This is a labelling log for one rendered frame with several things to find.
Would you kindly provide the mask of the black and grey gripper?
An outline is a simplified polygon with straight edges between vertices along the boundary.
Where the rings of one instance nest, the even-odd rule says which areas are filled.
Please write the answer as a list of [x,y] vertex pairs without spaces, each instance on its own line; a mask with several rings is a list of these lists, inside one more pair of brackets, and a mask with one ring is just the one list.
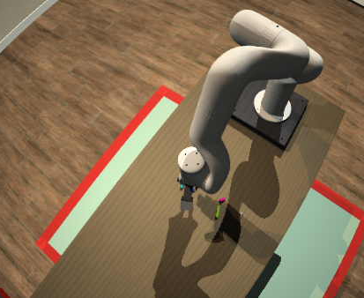
[[182,178],[181,178],[181,174],[180,176],[177,178],[177,182],[179,182],[181,185],[185,185],[185,183],[183,182]]

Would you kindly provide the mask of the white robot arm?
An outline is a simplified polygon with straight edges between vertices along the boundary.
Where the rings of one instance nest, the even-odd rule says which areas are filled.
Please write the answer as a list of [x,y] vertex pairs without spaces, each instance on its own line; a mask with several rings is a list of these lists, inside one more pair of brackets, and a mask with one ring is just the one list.
[[280,123],[291,113],[287,100],[296,85],[313,81],[323,70],[323,59],[302,39],[255,11],[239,11],[229,33],[241,47],[228,50],[210,68],[189,130],[195,147],[178,156],[185,182],[181,210],[192,209],[190,185],[215,194],[227,179],[230,158],[221,137],[250,82],[269,80],[254,107],[265,121]]

